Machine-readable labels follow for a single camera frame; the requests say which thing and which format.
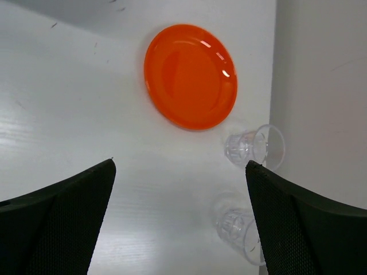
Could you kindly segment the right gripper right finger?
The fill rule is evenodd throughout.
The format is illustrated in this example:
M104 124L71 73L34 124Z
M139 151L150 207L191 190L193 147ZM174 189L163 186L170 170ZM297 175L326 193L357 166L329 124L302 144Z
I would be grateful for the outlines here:
M366 274L366 210L323 197L254 161L247 187L268 274Z

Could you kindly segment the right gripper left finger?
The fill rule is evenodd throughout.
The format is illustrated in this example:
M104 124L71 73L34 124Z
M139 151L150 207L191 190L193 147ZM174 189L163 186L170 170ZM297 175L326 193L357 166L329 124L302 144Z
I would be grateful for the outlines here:
M1 202L1 274L87 274L115 181L107 159Z

